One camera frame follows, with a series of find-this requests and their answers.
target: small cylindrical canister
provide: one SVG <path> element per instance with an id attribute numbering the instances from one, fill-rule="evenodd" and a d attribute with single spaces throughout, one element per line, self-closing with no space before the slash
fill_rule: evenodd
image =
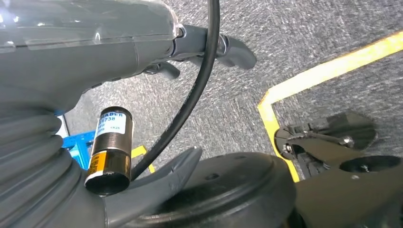
<path id="1" fill-rule="evenodd" d="M 108 196 L 125 190 L 130 184 L 133 118 L 122 107 L 101 112 L 85 187 Z"/>

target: transparent plastic cover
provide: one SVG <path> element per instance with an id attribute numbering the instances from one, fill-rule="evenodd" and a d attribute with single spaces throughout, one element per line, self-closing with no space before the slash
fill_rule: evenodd
<path id="1" fill-rule="evenodd" d="M 0 7 L 0 53 L 172 40 L 181 26 L 161 0 L 0 0 Z"/>

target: black power cord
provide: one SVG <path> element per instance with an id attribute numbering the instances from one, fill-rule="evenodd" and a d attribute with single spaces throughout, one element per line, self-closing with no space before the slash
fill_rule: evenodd
<path id="1" fill-rule="evenodd" d="M 209 81 L 210 73 L 212 71 L 214 60 L 217 53 L 218 39 L 220 35 L 220 2 L 219 0 L 208 0 L 209 11 L 209 26 L 207 30 L 206 49 L 204 51 L 204 58 L 201 63 L 199 74 L 189 92 L 186 101 L 183 103 L 181 109 L 176 114 L 168 128 L 161 134 L 159 140 L 154 144 L 149 152 L 147 152 L 143 159 L 132 169 L 132 181 L 135 180 L 140 174 L 147 169 L 147 167 L 162 153 L 166 146 L 172 141 L 178 131 L 181 129 L 185 121 L 192 113 L 193 108 L 196 106 L 200 96 Z"/>

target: yellow line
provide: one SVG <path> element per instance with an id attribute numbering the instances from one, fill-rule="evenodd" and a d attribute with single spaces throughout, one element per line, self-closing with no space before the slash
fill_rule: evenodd
<path id="1" fill-rule="evenodd" d="M 139 146 L 137 148 L 132 149 L 132 158 L 135 158 L 140 155 L 144 155 L 145 153 L 147 153 L 147 150 L 145 149 L 145 147 Z M 155 172 L 154 166 L 152 164 L 150 166 L 148 166 L 148 169 L 150 170 L 150 173 Z"/>
<path id="2" fill-rule="evenodd" d="M 273 142 L 274 133 L 279 126 L 273 112 L 273 103 L 401 50 L 403 50 L 403 31 L 347 55 L 320 64 L 270 88 L 258 105 L 258 109 L 277 156 L 279 153 Z M 299 178 L 295 167 L 290 163 L 288 162 L 288 165 L 294 181 L 298 181 Z"/>

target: blue plastic object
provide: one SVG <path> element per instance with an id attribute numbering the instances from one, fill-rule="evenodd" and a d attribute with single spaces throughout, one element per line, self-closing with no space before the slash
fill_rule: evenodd
<path id="1" fill-rule="evenodd" d="M 64 138 L 63 148 L 70 151 L 73 157 L 81 168 L 87 170 L 89 165 L 89 150 L 94 143 L 95 131 L 76 134 Z"/>

